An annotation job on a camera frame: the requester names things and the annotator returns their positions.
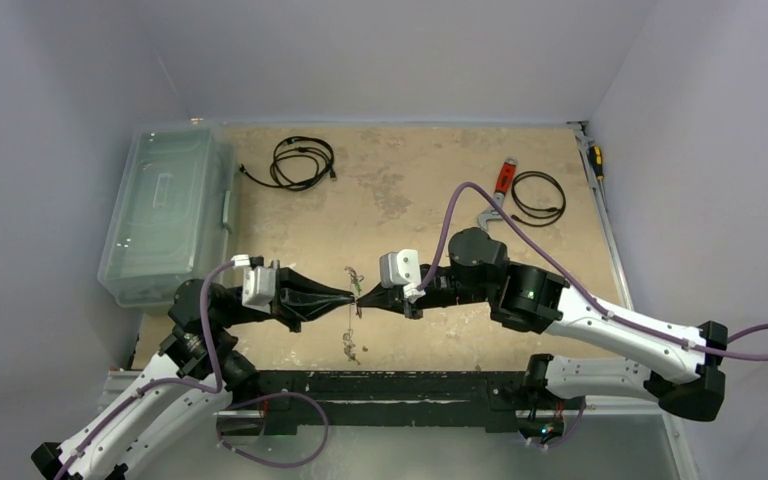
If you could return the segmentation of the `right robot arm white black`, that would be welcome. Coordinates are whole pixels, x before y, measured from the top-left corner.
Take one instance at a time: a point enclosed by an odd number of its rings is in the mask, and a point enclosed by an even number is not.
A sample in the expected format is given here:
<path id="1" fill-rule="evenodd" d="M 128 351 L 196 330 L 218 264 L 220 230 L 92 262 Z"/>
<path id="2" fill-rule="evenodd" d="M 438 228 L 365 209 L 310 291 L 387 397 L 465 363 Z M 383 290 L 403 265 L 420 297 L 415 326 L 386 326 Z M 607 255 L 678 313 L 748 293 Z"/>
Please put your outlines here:
<path id="1" fill-rule="evenodd" d="M 588 395 L 637 398 L 683 419 L 716 419 L 726 377 L 720 360 L 703 350 L 725 347 L 726 327 L 670 324 L 588 299 L 560 275 L 511 261 L 506 245 L 477 227 L 451 238 L 448 257 L 449 266 L 433 269 L 415 250 L 383 255 L 381 280 L 358 306 L 419 319 L 427 309 L 486 303 L 491 319 L 507 329 L 571 338 L 613 354 L 535 354 L 522 381 L 496 387 L 497 396 L 539 408 Z"/>

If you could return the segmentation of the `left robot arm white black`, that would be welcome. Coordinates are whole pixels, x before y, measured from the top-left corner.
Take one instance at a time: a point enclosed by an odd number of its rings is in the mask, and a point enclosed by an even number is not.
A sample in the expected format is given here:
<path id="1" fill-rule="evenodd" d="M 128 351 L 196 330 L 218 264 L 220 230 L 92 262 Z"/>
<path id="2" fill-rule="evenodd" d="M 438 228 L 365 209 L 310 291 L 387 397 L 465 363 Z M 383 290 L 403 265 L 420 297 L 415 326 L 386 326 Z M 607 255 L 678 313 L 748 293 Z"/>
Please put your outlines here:
<path id="1" fill-rule="evenodd" d="M 350 291 L 248 255 L 184 282 L 168 312 L 173 332 L 142 372 L 87 426 L 37 447 L 33 464 L 46 479 L 133 479 L 169 441 L 226 408 L 253 408 L 265 417 L 282 400 L 299 399 L 325 420 L 310 396 L 268 386 L 265 374 L 236 351 L 228 329 L 277 320 L 299 332 L 354 300 Z"/>

